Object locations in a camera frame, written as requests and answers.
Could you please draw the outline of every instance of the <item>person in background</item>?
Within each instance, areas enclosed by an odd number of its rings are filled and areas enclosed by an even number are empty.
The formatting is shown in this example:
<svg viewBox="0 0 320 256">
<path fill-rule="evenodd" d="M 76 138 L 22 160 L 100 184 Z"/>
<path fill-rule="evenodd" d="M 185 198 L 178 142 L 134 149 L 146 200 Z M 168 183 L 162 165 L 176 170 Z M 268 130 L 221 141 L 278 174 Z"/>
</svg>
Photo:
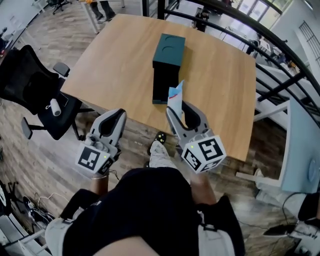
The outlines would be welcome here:
<svg viewBox="0 0 320 256">
<path fill-rule="evenodd" d="M 4 27 L 4 28 L 2 29 L 2 32 L 0 33 L 0 52 L 1 52 L 2 50 L 4 50 L 5 47 L 6 47 L 6 45 L 7 45 L 7 41 L 2 38 L 3 35 L 4 35 L 4 33 L 5 33 L 6 31 L 7 31 L 7 28 Z"/>
<path fill-rule="evenodd" d="M 278 62 L 279 64 L 282 64 L 282 63 L 286 64 L 287 63 L 286 55 L 283 52 L 281 52 L 276 62 Z"/>
<path fill-rule="evenodd" d="M 207 22 L 209 19 L 209 11 L 207 9 L 203 9 L 202 12 L 198 12 L 195 17 Z M 199 31 L 202 31 L 202 32 L 206 31 L 206 27 L 207 26 L 205 24 L 203 24 L 199 21 L 195 21 L 193 23 L 193 28 L 197 29 Z"/>
<path fill-rule="evenodd" d="M 226 195 L 208 174 L 177 170 L 158 132 L 146 167 L 108 191 L 109 174 L 80 189 L 46 228 L 52 256 L 244 256 L 242 231 Z"/>
<path fill-rule="evenodd" d="M 109 2 L 108 1 L 101 1 L 100 4 L 101 4 L 101 7 L 102 9 L 104 10 L 104 13 L 105 13 L 105 17 L 104 15 L 99 11 L 98 9 L 98 3 L 97 2 L 93 2 L 93 0 L 86 0 L 86 2 L 88 4 L 90 4 L 90 7 L 97 19 L 97 21 L 99 23 L 102 23 L 102 22 L 109 22 L 113 19 L 113 17 L 116 15 L 114 10 L 112 10 L 112 8 L 110 7 L 109 5 Z"/>
<path fill-rule="evenodd" d="M 249 40 L 250 43 L 252 43 L 253 45 L 255 45 L 256 47 L 259 47 L 260 45 L 260 40 L 261 40 L 262 36 L 260 34 L 257 33 L 257 39 L 256 40 Z M 246 54 L 250 55 L 255 49 L 249 45 L 248 49 L 246 49 Z"/>
</svg>

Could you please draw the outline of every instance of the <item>table top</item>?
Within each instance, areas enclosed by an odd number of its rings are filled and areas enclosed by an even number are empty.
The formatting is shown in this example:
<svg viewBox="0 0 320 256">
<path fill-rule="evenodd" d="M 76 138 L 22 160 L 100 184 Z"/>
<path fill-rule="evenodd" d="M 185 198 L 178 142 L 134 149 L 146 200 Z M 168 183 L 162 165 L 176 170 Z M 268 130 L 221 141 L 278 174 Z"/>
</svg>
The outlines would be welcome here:
<svg viewBox="0 0 320 256">
<path fill-rule="evenodd" d="M 179 71 L 183 100 L 206 114 L 228 156 L 245 161 L 256 104 L 255 60 L 196 29 L 118 14 L 84 51 L 62 92 L 106 110 L 123 108 L 129 118 L 171 133 L 167 105 L 152 104 L 152 60 L 162 33 L 186 38 Z"/>
</svg>

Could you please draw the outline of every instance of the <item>box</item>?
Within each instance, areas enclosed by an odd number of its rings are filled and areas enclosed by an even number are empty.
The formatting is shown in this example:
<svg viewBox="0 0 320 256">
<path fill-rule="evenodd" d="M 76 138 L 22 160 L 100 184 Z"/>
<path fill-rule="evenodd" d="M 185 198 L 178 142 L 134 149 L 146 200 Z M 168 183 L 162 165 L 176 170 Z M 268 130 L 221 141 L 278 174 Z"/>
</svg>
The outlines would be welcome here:
<svg viewBox="0 0 320 256">
<path fill-rule="evenodd" d="M 185 41 L 184 37 L 171 34 L 161 35 L 152 60 L 153 104 L 167 104 L 169 87 L 178 86 Z"/>
</svg>

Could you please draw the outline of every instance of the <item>chair base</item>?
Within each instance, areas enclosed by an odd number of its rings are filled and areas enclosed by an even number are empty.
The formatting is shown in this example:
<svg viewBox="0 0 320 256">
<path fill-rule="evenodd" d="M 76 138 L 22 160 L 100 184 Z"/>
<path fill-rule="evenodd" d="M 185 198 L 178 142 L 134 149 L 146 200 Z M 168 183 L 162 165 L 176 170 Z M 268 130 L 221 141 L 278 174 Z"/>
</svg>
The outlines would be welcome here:
<svg viewBox="0 0 320 256">
<path fill-rule="evenodd" d="M 63 12 L 64 11 L 64 9 L 63 9 L 63 6 L 65 6 L 65 5 L 67 5 L 67 4 L 71 4 L 72 5 L 72 2 L 71 1 L 63 1 L 62 3 L 58 3 L 58 5 L 55 7 L 55 9 L 54 9 L 54 11 L 53 11 L 53 15 L 55 15 L 56 14 L 56 12 L 59 10 L 59 9 L 61 9 L 61 12 Z"/>
<path fill-rule="evenodd" d="M 80 108 L 78 110 L 78 113 L 87 113 L 87 112 L 93 112 L 93 111 L 94 110 L 92 108 Z M 43 126 L 30 125 L 25 117 L 22 118 L 21 126 L 22 126 L 22 131 L 24 133 L 24 136 L 28 140 L 31 139 L 34 130 L 47 130 Z M 77 128 L 75 121 L 72 122 L 71 126 L 73 128 L 74 134 L 75 134 L 76 138 L 78 139 L 78 141 L 86 140 L 86 135 L 79 135 L 78 128 Z"/>
</svg>

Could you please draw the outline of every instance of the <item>wooden floor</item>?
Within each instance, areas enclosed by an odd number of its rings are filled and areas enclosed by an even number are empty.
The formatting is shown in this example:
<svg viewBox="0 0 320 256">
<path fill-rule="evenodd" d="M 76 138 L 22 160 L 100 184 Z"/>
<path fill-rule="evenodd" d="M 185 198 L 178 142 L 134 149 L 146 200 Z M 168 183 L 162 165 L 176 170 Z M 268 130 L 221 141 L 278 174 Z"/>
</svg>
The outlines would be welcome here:
<svg viewBox="0 0 320 256">
<path fill-rule="evenodd" d="M 139 3 L 133 0 L 126 0 L 125 9 L 118 2 L 111 2 L 110 5 L 117 13 L 140 13 Z M 42 13 L 31 23 L 29 32 L 41 44 L 38 56 L 48 68 L 52 68 L 58 61 L 65 62 L 72 68 L 95 37 L 81 6 L 76 3 L 66 6 L 64 12 L 58 12 L 55 16 L 50 11 Z M 35 131 L 31 140 L 27 140 L 21 130 L 22 117 L 26 117 L 30 124 L 39 124 L 39 120 L 23 107 L 3 101 L 0 106 L 2 182 L 18 181 L 18 194 L 26 195 L 36 202 L 40 196 L 48 197 L 52 193 L 59 193 L 70 199 L 78 189 L 88 188 L 90 180 L 74 163 L 79 141 L 72 129 L 59 141 L 53 140 L 45 131 Z M 79 130 L 88 131 L 94 119 L 95 115 L 92 113 L 78 115 L 76 121 Z M 116 170 L 121 177 L 130 169 L 141 167 L 148 160 L 147 147 L 156 132 L 154 128 L 127 120 L 120 140 L 122 155 L 111 170 Z M 235 177 L 236 171 L 253 174 L 258 167 L 266 176 L 279 176 L 285 141 L 285 131 L 268 121 L 256 122 L 246 162 L 228 158 L 217 173 L 210 174 L 211 185 L 217 197 L 227 194 L 238 220 L 241 221 L 248 256 L 281 256 L 295 242 L 288 237 L 278 239 L 262 236 L 265 228 L 285 223 L 283 213 L 280 208 L 255 199 L 257 190 L 253 182 Z M 175 143 L 176 139 L 169 136 L 166 147 L 177 162 L 179 159 L 175 154 Z M 183 163 L 178 165 L 187 176 L 187 168 Z M 118 182 L 113 174 L 109 181 L 110 189 Z M 55 216 L 59 216 L 66 204 L 67 201 L 57 195 L 51 200 L 42 199 L 40 202 L 41 206 Z M 30 220 L 18 213 L 17 215 L 30 228 Z"/>
</svg>

